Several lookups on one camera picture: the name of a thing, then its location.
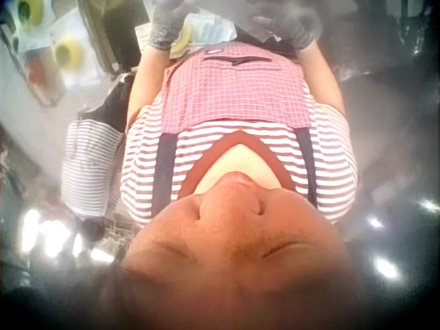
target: black glove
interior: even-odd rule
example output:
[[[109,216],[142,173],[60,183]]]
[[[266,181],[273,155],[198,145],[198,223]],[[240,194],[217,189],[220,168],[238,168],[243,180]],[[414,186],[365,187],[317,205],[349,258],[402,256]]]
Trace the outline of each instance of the black glove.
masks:
[[[260,14],[252,17],[252,21],[274,33],[275,35],[290,41],[296,51],[307,48],[314,38],[310,31],[304,27],[301,20],[305,16],[316,15],[311,9],[303,9],[292,4],[284,5],[268,4],[261,5]]]
[[[170,50],[179,37],[186,16],[197,12],[195,0],[156,0],[148,44],[157,50]]]

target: striped shirt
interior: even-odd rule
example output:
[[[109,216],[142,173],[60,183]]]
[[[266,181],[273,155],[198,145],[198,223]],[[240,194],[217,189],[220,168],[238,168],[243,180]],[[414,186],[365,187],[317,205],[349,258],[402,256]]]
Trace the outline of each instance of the striped shirt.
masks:
[[[144,107],[130,128],[122,167],[121,195],[130,215],[140,224],[151,221],[155,158],[162,127],[164,97]],[[309,109],[311,140],[316,165],[318,209],[336,222],[351,207],[358,170],[351,148],[349,126],[334,108],[316,104]],[[296,192],[307,198],[307,171],[294,129],[273,122],[215,120],[197,124],[178,134],[171,200],[177,199],[186,174],[204,151],[225,135],[244,131],[257,137],[284,165]]]
[[[67,130],[61,174],[63,202],[80,217],[104,217],[120,198],[115,157],[124,134],[96,120],[75,120]]]

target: red and white striped shirt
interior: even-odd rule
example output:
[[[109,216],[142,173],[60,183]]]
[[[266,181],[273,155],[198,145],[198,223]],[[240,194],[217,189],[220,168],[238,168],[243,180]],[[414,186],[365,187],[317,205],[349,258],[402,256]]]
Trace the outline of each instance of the red and white striped shirt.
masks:
[[[303,93],[300,97],[307,102],[304,109],[308,114],[306,119],[309,122],[315,159],[318,210],[328,220],[336,221],[351,207],[358,182],[358,170],[351,148],[349,126],[337,110],[314,102],[302,78],[302,72],[296,78],[298,86],[302,86],[296,93]],[[126,139],[121,195],[130,215],[140,224],[146,224],[151,220],[155,159],[160,135],[167,130],[167,127],[175,127],[176,123],[179,124],[178,122],[174,122],[174,126],[164,124],[164,118],[167,118],[164,112],[169,109],[166,103],[170,99],[172,99],[172,94],[165,87],[153,105],[141,110]],[[236,112],[240,113],[241,109],[242,106],[236,108]],[[216,141],[237,131],[242,131],[262,141],[283,164],[295,184],[296,192],[307,198],[307,170],[296,141],[295,129],[284,122],[278,122],[230,118],[206,120],[188,128],[180,127],[176,131],[178,133],[177,151],[171,201],[177,199],[186,175],[202,158],[204,152],[211,149]]]

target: red object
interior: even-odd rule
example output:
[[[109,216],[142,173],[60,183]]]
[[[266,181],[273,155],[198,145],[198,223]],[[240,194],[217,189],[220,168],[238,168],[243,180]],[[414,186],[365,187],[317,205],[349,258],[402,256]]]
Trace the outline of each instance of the red object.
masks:
[[[29,82],[36,86],[46,85],[46,73],[39,57],[33,57],[26,62],[26,68],[29,71],[27,77]]]

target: bright light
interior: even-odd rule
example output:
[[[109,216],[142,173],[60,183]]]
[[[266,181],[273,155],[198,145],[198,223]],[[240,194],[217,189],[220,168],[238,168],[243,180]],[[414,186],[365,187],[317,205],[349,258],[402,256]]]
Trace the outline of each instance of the bright light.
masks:
[[[81,239],[80,235],[76,235],[75,241],[74,241],[74,256],[78,256],[83,249],[83,240]]]
[[[382,229],[384,227],[384,225],[376,217],[370,218],[368,223],[375,229]]]
[[[39,234],[40,216],[40,212],[35,209],[31,209],[26,213],[21,237],[21,251],[29,252],[34,247],[36,237]]]
[[[90,256],[92,259],[102,261],[103,263],[112,263],[113,260],[115,260],[114,256],[111,256],[110,254],[98,249],[93,249]]]
[[[64,243],[70,236],[70,231],[63,225],[61,221],[46,221],[40,227],[40,231],[46,237],[46,254],[50,258],[58,256]]]
[[[434,203],[432,203],[431,201],[422,201],[421,206],[423,206],[426,210],[430,211],[430,212],[437,212],[440,211],[440,207]]]
[[[385,259],[382,258],[376,259],[375,266],[378,272],[383,276],[385,276],[386,278],[395,280],[399,277],[399,272],[397,267]]]

